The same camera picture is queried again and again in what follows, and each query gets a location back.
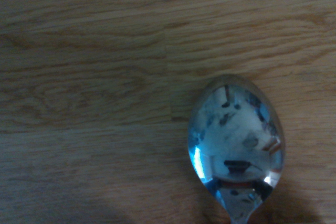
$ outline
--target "wooden surface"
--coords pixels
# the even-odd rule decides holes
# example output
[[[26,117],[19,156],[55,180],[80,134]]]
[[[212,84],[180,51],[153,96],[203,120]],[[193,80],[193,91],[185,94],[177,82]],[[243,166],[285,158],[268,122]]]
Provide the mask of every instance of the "wooden surface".
[[[0,223],[229,223],[186,151],[224,73],[287,138],[250,223],[336,223],[336,0],[0,0]]]

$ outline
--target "wood grain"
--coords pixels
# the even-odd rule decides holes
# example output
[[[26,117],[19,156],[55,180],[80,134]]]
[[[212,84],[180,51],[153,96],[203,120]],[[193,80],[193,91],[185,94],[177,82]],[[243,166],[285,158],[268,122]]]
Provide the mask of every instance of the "wood grain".
[[[286,168],[250,223],[336,223],[336,0],[0,0],[1,223],[229,223],[191,108],[240,74]]]

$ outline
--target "metal spoon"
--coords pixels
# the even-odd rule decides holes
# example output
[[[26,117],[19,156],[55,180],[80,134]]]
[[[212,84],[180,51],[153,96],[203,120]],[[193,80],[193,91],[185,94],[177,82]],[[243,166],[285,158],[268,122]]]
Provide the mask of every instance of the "metal spoon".
[[[232,224],[246,224],[279,181],[285,138],[274,108],[250,81],[235,75],[210,83],[188,126],[190,159]]]

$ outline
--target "spoon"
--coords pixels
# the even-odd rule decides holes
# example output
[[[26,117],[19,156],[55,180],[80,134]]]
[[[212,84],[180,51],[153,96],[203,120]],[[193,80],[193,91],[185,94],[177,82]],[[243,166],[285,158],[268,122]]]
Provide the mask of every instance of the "spoon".
[[[231,223],[246,224],[280,179],[285,138],[265,95],[242,77],[224,75],[205,88],[193,109],[188,151]]]

